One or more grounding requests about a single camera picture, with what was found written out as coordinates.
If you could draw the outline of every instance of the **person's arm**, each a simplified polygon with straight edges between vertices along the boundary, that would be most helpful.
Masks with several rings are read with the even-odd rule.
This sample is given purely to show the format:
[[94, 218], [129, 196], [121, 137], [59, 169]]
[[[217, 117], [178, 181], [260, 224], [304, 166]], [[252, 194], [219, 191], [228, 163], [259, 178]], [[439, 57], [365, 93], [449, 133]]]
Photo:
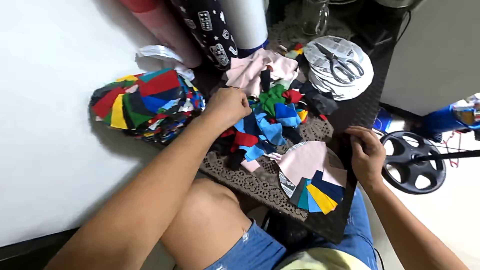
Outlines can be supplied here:
[[467, 269], [384, 184], [382, 167], [385, 148], [375, 133], [358, 126], [345, 132], [351, 135], [355, 176], [370, 198], [403, 267], [406, 270]]
[[139, 269], [184, 201], [213, 141], [251, 113], [240, 89], [220, 89], [201, 116], [114, 195], [46, 269]]

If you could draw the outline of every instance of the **hand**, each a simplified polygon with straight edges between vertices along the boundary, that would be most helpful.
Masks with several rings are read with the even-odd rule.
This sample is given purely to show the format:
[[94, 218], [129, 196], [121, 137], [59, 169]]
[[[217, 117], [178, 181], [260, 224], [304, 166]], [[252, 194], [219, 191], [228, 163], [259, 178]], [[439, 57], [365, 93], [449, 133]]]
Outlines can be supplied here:
[[360, 184], [364, 189], [383, 184], [382, 167], [386, 151], [375, 132], [361, 126], [351, 126], [345, 133], [351, 135], [352, 168]]
[[220, 132], [252, 113], [247, 96], [239, 88], [220, 88], [208, 101], [202, 117]]

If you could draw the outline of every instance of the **sewing machine handwheel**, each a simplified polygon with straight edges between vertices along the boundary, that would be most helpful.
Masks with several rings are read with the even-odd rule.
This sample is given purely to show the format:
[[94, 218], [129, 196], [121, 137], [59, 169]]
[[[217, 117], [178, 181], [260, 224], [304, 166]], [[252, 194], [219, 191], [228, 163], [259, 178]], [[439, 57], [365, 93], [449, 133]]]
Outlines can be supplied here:
[[[418, 146], [409, 144], [403, 136], [413, 138], [418, 141]], [[427, 194], [437, 190], [445, 181], [446, 169], [444, 160], [434, 160], [436, 168], [430, 161], [413, 161], [418, 156], [428, 156], [440, 154], [437, 147], [430, 141], [408, 131], [395, 131], [383, 136], [380, 139], [383, 145], [386, 142], [392, 142], [394, 151], [391, 156], [387, 156], [382, 168], [382, 176], [395, 188], [410, 194]], [[400, 179], [395, 179], [387, 169], [387, 165], [395, 167]], [[415, 183], [420, 175], [425, 176], [430, 184], [424, 188], [417, 188]]]

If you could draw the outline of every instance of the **black scissors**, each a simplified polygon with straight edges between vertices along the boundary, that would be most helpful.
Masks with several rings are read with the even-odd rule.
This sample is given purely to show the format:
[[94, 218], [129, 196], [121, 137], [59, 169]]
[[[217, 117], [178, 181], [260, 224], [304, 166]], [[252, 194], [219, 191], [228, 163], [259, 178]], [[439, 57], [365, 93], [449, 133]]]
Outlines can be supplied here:
[[[339, 59], [334, 53], [330, 52], [327, 50], [325, 47], [322, 45], [315, 43], [315, 46], [318, 48], [318, 50], [325, 55], [327, 60], [330, 61], [330, 72], [332, 73], [332, 76], [340, 83], [349, 85], [355, 81], [355, 79], [360, 79], [365, 72], [363, 71], [362, 67], [360, 64], [357, 62], [353, 61], [352, 59]], [[347, 63], [352, 64], [359, 72], [358, 75], [356, 75], [348, 66]], [[335, 69], [338, 69], [341, 73], [343, 73], [345, 76], [347, 76], [349, 81], [345, 81], [344, 79], [340, 78], [336, 73]]]

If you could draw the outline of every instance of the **light yellow shirt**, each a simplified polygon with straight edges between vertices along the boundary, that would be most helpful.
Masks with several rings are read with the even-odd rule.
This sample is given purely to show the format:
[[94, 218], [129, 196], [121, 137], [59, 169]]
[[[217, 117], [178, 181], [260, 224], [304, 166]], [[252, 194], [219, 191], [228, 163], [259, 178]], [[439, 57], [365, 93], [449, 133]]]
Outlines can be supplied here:
[[296, 253], [276, 270], [371, 270], [361, 260], [340, 250], [317, 247]]

